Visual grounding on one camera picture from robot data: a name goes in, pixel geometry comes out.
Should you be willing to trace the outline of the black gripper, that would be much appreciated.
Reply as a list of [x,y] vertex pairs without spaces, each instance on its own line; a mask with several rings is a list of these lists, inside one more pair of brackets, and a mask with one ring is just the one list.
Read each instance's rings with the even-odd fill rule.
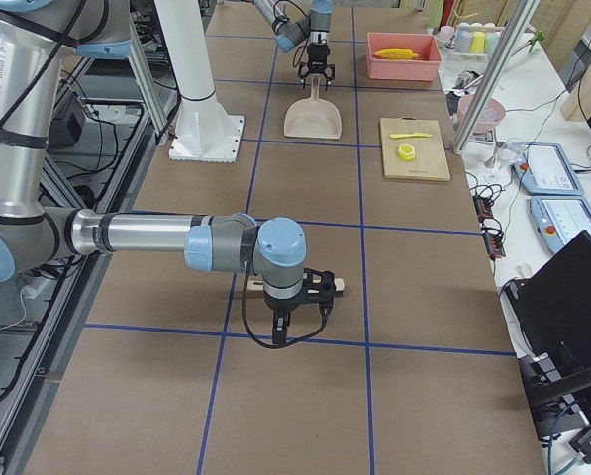
[[317,304],[321,313],[329,313],[336,296],[335,274],[331,271],[303,269],[303,276],[293,285],[275,287],[263,282],[264,300],[274,312],[272,343],[285,344],[288,337],[288,313],[300,305]]
[[335,81],[335,66],[328,63],[331,50],[326,43],[312,43],[306,46],[305,61],[298,63],[297,77],[303,89],[306,89],[307,79],[310,75],[319,74],[325,79],[325,90]]

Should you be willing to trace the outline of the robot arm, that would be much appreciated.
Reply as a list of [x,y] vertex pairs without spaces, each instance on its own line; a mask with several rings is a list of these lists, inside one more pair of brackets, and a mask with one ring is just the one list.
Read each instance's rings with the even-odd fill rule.
[[336,77],[336,67],[329,63],[333,3],[313,1],[309,11],[305,12],[294,1],[288,1],[301,14],[298,20],[292,20],[279,8],[280,1],[252,0],[250,4],[270,25],[282,52],[297,50],[292,66],[297,68],[302,85],[306,86],[309,76],[315,76],[324,78],[325,89],[328,89]]
[[62,206],[44,206],[40,186],[65,57],[127,59],[158,130],[165,119],[126,1],[0,1],[0,283],[52,260],[120,250],[180,251],[186,264],[263,281],[272,311],[271,347],[292,344],[292,312],[315,304],[327,318],[334,275],[305,266],[295,221],[263,223],[246,214],[98,213],[69,188]]

